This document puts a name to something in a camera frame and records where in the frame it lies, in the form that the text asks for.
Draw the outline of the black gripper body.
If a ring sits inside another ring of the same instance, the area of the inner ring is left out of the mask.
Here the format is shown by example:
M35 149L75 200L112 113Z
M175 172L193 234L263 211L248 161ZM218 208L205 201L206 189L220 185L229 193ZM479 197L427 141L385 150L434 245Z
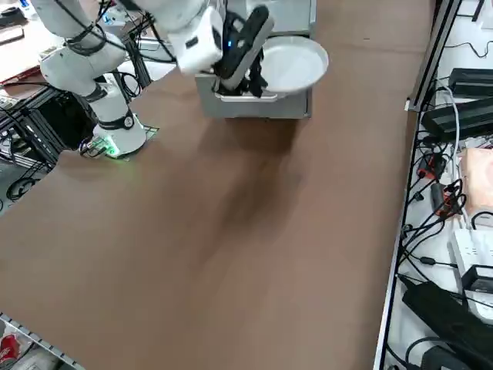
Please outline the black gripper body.
M224 42L236 42L246 19L236 12L227 11L224 20Z

